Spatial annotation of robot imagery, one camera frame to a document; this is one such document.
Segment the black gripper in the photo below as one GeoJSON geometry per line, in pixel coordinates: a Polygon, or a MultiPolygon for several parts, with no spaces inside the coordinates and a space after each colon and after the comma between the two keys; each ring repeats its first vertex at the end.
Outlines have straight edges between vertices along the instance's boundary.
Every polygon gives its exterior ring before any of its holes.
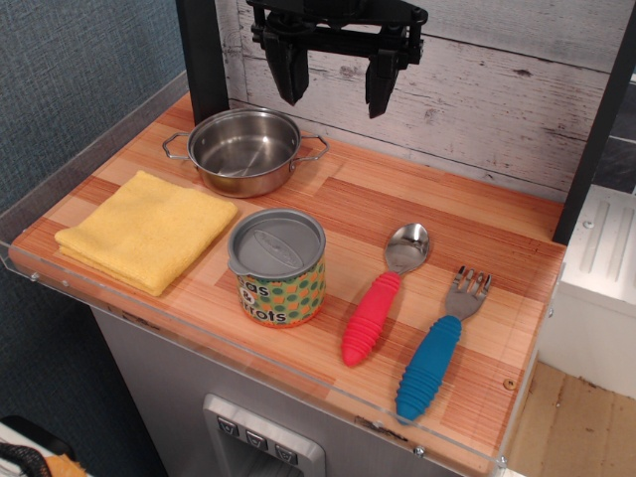
{"type": "Polygon", "coordinates": [[[370,58],[369,118],[387,110],[399,66],[420,63],[428,13],[405,1],[250,1],[261,44],[283,100],[295,105],[309,85],[308,51],[370,58]]]}

